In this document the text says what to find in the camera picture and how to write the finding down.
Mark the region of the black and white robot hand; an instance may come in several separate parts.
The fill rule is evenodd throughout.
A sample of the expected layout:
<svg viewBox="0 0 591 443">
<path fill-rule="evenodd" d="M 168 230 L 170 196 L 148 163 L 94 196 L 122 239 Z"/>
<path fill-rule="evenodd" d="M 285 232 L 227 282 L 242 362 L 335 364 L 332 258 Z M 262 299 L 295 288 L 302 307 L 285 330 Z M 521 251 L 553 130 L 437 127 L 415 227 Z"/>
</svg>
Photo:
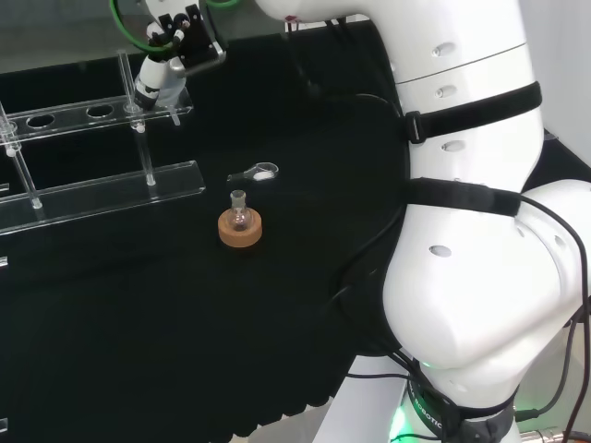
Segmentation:
<svg viewBox="0 0 591 443">
<path fill-rule="evenodd" d="M 156 105 L 168 78 L 186 78 L 221 65 L 226 51 L 197 1 L 147 1 L 152 22 L 148 45 L 135 79 L 135 103 L 144 110 Z"/>
</svg>

